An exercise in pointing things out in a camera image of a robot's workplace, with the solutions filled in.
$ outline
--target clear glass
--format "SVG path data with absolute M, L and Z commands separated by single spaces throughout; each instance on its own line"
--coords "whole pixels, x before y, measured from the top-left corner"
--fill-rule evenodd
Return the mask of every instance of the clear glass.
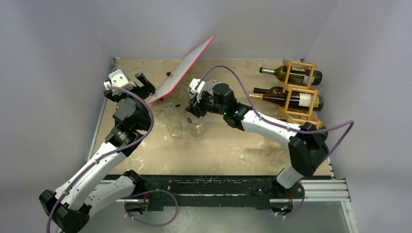
M 193 137 L 201 137 L 206 133 L 205 118 L 197 118 L 191 113 L 187 113 L 186 123 L 188 125 L 188 132 Z
M 174 138 L 180 138 L 183 131 L 182 123 L 180 122 L 179 112 L 175 109 L 172 103 L 165 104 L 165 107 L 163 108 L 163 116 L 169 135 Z

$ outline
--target wine bottle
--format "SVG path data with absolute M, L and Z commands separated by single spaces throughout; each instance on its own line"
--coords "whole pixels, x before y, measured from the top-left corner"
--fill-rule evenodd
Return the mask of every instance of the wine bottle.
M 274 86 L 270 89 L 263 89 L 263 88 L 253 88 L 253 93 L 260 93 L 260 94 L 274 94 L 274 93 L 279 93 L 282 92 L 282 87 L 281 86 Z
M 261 67 L 259 69 L 260 73 L 273 74 L 277 77 L 277 79 L 279 79 L 282 82 L 285 81 L 286 71 L 287 71 L 286 66 L 280 66 L 277 69 L 269 69 L 269 68 L 264 68 L 264 67 Z M 292 67 L 289 73 L 288 82 L 297 83 L 297 84 L 308 84 L 309 74 L 310 74 L 310 69 L 306 69 L 305 71 L 302 71 L 302 70 L 293 69 Z M 322 73 L 318 70 L 314 70 L 311 85 L 316 86 L 320 84 L 321 81 L 322 81 Z
M 264 100 L 270 103 L 277 104 L 284 107 L 286 104 L 287 93 L 276 94 L 249 94 L 251 99 Z M 291 100 L 289 101 L 289 108 L 299 110 L 309 110 L 310 103 L 312 102 L 312 95 L 306 93 L 300 93 L 292 91 Z M 325 104 L 323 96 L 317 96 L 315 104 L 313 106 L 314 111 L 321 111 Z

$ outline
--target wooden wine rack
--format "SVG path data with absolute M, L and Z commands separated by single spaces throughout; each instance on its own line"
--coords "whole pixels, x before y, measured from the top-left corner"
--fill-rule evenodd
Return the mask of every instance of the wooden wine rack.
M 315 105 L 316 97 L 319 96 L 319 90 L 311 87 L 313 72 L 316 69 L 316 64 L 302 63 L 298 61 L 285 60 L 285 59 L 282 62 L 287 67 L 286 77 L 285 77 L 284 82 L 278 81 L 278 84 L 279 86 L 283 87 L 282 93 L 285 93 L 286 91 L 288 91 L 288 95 L 286 98 L 285 107 L 280 107 L 280 106 L 277 107 L 277 117 L 283 118 L 289 123 L 303 124 L 305 122 L 309 122 L 309 123 L 314 124 L 316 128 L 319 129 L 320 127 L 322 127 L 322 122 L 313 113 L 313 107 Z M 304 68 L 304 69 L 310 68 L 308 84 L 299 85 L 299 84 L 288 83 L 289 74 L 291 72 L 292 67 Z M 312 95 L 312 101 L 310 103 L 310 107 L 308 111 L 289 109 L 289 102 L 291 100 L 292 91 L 297 91 L 297 92 L 307 93 L 307 94 Z

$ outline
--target wooden tabletop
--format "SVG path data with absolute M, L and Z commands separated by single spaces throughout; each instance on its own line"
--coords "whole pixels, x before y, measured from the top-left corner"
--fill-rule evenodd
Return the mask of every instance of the wooden tabletop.
M 166 79 L 166 72 L 172 72 L 180 60 L 174 59 L 120 59 L 118 69 L 125 70 L 133 81 L 134 75 L 143 72 L 146 78 L 156 87 Z M 169 136 L 161 111 L 166 102 L 177 104 L 186 94 L 187 84 L 193 78 L 201 78 L 212 66 L 226 65 L 240 77 L 246 89 L 252 92 L 254 87 L 270 88 L 277 84 L 275 76 L 260 74 L 260 67 L 276 68 L 282 60 L 198 60 L 186 74 L 182 82 L 165 101 L 157 101 L 150 105 L 154 113 L 154 128 L 140 146 L 110 174 L 122 174 L 133 169 L 139 174 L 161 175 L 276 175 L 290 163 L 287 148 L 278 142 L 261 135 L 242 132 L 229 127 L 223 117 L 208 113 L 206 115 L 206 134 L 200 138 L 192 137 L 187 131 L 184 108 L 188 106 L 188 98 L 177 110 L 183 127 L 179 139 Z M 235 92 L 239 102 L 248 105 L 238 81 L 224 68 L 216 68 L 206 77 L 207 81 L 217 80 L 227 83 Z M 266 115 L 276 113 L 273 104 L 254 100 L 256 108 Z M 93 154 L 104 142 L 114 126 L 112 115 L 116 103 L 107 101 L 101 123 L 96 136 Z M 329 176 L 329 166 L 321 164 L 315 175 Z

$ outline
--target gray wall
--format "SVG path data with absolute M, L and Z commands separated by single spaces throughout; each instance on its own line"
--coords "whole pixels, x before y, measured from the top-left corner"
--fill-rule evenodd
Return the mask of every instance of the gray wall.
M 331 160 L 361 232 L 411 232 L 411 9 L 410 0 L 340 0 L 307 56 L 324 74 L 325 124 L 355 120 Z
M 93 0 L 110 55 L 182 58 L 216 34 L 204 58 L 302 58 L 337 0 Z
M 2 0 L 0 225 L 44 232 L 38 201 L 83 164 L 110 69 L 80 1 Z

